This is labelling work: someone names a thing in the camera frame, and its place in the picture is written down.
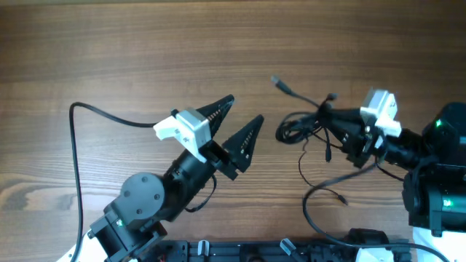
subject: wood grain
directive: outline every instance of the wood grain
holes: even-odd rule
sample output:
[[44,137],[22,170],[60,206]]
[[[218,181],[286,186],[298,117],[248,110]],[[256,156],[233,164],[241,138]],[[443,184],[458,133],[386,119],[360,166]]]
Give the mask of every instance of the wood grain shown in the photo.
[[[371,87],[395,92],[398,118],[419,132],[441,106],[466,101],[465,6],[453,2],[241,1],[0,9],[0,261],[56,261],[76,237],[76,192],[68,107],[95,105],[154,122],[171,108],[237,103],[216,135],[227,139],[265,116],[253,164],[236,181],[219,176],[209,204],[166,223],[171,239],[280,239],[314,234],[304,220],[301,145],[275,141],[292,111],[307,110],[269,82],[281,76],[302,95],[357,107]],[[85,227],[130,175],[163,173],[182,148],[151,130],[76,112]],[[334,151],[308,145],[314,182],[353,170]],[[388,167],[397,175],[404,171]],[[206,186],[194,202],[210,192]],[[402,185],[378,171],[309,201],[330,232],[351,227],[411,236]]]

